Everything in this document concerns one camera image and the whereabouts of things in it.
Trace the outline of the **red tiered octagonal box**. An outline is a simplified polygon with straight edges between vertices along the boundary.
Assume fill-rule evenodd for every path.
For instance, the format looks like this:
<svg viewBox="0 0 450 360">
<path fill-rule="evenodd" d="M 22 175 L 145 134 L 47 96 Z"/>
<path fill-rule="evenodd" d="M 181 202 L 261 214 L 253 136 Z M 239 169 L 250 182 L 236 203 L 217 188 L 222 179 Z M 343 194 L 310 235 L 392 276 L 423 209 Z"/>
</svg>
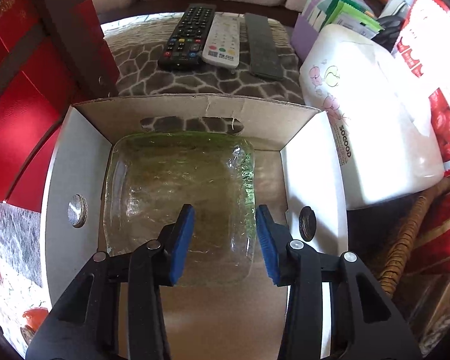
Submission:
<svg viewBox="0 0 450 360">
<path fill-rule="evenodd" d="M 118 78 L 92 0 L 0 0 L 0 202 L 40 211 L 66 112 Z"/>
</svg>

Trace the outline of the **orange persimmon ceramic jar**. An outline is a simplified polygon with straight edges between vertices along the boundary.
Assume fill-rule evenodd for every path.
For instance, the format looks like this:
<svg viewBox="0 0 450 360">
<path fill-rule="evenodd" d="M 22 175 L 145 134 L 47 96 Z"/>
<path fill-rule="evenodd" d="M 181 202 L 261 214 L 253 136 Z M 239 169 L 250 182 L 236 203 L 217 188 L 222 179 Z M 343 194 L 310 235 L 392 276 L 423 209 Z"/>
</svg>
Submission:
<svg viewBox="0 0 450 360">
<path fill-rule="evenodd" d="M 32 331 L 36 332 L 48 315 L 49 310 L 47 308 L 35 307 L 24 311 L 22 317 L 25 325 Z"/>
</svg>

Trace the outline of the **patterned grey white tablecloth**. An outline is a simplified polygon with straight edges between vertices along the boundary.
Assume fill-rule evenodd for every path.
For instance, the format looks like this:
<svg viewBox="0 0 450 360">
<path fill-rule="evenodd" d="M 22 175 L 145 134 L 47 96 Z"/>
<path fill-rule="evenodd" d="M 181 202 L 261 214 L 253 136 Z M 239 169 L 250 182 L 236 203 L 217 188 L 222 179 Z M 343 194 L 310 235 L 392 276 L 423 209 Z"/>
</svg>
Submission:
<svg viewBox="0 0 450 360">
<path fill-rule="evenodd" d="M 270 20 L 283 68 L 283 80 L 263 80 L 249 71 L 249 42 L 240 24 L 240 62 L 234 71 L 208 63 L 193 72 L 165 72 L 158 56 L 178 13 L 134 16 L 101 26 L 118 65 L 121 96 L 154 94 L 231 94 L 301 104 L 299 60 L 290 45 L 290 27 Z M 23 357 L 31 329 L 23 312 L 47 305 L 40 267 L 40 213 L 0 202 L 0 327 L 4 338 Z"/>
</svg>

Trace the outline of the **green square glass plate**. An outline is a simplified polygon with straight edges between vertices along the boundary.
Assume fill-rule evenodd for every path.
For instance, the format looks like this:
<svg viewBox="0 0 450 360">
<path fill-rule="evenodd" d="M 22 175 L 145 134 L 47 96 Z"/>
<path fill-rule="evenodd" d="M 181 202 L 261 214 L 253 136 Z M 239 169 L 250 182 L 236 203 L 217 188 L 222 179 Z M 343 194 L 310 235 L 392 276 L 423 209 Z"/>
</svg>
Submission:
<svg viewBox="0 0 450 360">
<path fill-rule="evenodd" d="M 180 286 L 238 283 L 250 273 L 256 240 L 254 147 L 220 133 L 142 133 L 112 148 L 103 231 L 109 255 L 158 237 L 183 205 L 195 211 Z"/>
</svg>

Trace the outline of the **wicker basket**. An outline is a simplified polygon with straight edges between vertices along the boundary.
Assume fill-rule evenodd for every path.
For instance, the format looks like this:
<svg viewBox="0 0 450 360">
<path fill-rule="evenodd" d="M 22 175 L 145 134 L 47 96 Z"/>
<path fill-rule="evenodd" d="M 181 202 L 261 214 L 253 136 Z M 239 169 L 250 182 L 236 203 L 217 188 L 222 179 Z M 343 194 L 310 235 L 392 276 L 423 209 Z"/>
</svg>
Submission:
<svg viewBox="0 0 450 360">
<path fill-rule="evenodd" d="M 404 275 L 445 273 L 450 273 L 450 183 L 442 180 L 418 195 L 386 254 L 379 283 L 392 297 Z"/>
</svg>

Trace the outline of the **black remote control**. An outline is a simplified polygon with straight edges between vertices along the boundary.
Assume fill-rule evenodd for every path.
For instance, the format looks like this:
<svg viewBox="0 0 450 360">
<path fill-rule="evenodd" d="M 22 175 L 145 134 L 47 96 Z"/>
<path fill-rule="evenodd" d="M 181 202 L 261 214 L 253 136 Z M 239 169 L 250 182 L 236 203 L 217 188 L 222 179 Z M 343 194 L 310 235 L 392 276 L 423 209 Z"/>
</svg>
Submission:
<svg viewBox="0 0 450 360">
<path fill-rule="evenodd" d="M 215 10 L 215 5 L 188 6 L 157 61 L 160 69 L 192 71 L 201 66 L 201 52 L 215 18 Z"/>
</svg>

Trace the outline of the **purple box with papers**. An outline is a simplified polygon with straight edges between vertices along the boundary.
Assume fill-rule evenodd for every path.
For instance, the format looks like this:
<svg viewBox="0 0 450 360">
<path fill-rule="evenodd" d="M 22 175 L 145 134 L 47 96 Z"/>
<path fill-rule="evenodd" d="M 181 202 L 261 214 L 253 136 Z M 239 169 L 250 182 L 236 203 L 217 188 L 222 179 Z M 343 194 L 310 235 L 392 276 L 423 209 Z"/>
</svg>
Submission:
<svg viewBox="0 0 450 360">
<path fill-rule="evenodd" d="M 291 35 L 291 46 L 301 61 L 328 24 L 340 25 L 367 39 L 384 29 L 364 0 L 307 0 Z"/>
</svg>

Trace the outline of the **dark grey remote control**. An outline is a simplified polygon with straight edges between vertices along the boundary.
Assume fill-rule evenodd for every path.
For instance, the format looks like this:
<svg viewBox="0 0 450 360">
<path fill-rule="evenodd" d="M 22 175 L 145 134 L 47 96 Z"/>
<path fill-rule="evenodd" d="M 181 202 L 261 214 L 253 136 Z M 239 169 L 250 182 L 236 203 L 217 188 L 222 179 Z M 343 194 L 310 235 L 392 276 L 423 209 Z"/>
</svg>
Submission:
<svg viewBox="0 0 450 360">
<path fill-rule="evenodd" d="M 249 40 L 250 72 L 267 80 L 283 80 L 284 71 L 265 16 L 244 14 Z"/>
</svg>

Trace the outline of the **white remote control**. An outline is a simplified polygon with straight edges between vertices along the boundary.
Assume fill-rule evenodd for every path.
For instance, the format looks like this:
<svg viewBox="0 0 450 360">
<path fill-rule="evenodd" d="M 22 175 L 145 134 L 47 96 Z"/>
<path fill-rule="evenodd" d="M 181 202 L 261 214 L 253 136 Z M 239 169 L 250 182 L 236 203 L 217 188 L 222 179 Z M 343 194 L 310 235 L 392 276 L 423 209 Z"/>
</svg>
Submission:
<svg viewBox="0 0 450 360">
<path fill-rule="evenodd" d="M 216 14 L 201 58 L 205 63 L 234 70 L 240 63 L 240 21 L 238 16 Z"/>
</svg>

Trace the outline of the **red white snack bag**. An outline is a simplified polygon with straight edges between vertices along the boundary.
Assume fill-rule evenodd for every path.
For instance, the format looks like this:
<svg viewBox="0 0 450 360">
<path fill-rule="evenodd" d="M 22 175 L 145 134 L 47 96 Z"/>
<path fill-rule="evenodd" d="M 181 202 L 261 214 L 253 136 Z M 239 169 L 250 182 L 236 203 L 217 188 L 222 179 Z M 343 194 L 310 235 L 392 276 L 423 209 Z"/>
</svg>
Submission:
<svg viewBox="0 0 450 360">
<path fill-rule="evenodd" d="M 392 55 L 418 77 L 431 108 L 431 123 L 450 176 L 450 8 L 442 0 L 415 0 Z"/>
</svg>

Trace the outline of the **white tissue pack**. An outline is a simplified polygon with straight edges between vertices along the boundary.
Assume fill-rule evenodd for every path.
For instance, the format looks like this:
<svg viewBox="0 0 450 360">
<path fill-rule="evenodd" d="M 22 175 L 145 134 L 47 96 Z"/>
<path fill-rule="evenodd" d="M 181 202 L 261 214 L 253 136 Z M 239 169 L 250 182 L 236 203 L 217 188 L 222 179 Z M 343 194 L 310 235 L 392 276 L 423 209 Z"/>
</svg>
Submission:
<svg viewBox="0 0 450 360">
<path fill-rule="evenodd" d="M 350 210 L 414 194 L 445 174 L 419 80 L 384 47 L 328 24 L 300 68 L 305 104 L 326 112 Z"/>
</svg>

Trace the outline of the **white cardboard tray box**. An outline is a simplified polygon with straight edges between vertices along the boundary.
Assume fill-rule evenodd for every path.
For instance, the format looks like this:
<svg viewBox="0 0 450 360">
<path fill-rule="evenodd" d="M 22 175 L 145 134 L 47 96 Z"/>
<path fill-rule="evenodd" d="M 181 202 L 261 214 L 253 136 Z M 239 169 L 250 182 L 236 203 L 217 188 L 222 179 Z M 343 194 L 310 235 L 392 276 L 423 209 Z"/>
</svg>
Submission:
<svg viewBox="0 0 450 360">
<path fill-rule="evenodd" d="M 312 246 L 348 247 L 341 167 L 328 116 L 253 97 L 162 94 L 70 107 L 52 153 L 41 211 L 43 282 L 59 299 L 98 250 L 129 253 L 174 222 L 195 223 L 184 274 L 161 289 L 173 359 L 275 359 L 288 291 L 266 273 L 255 210 Z"/>
</svg>

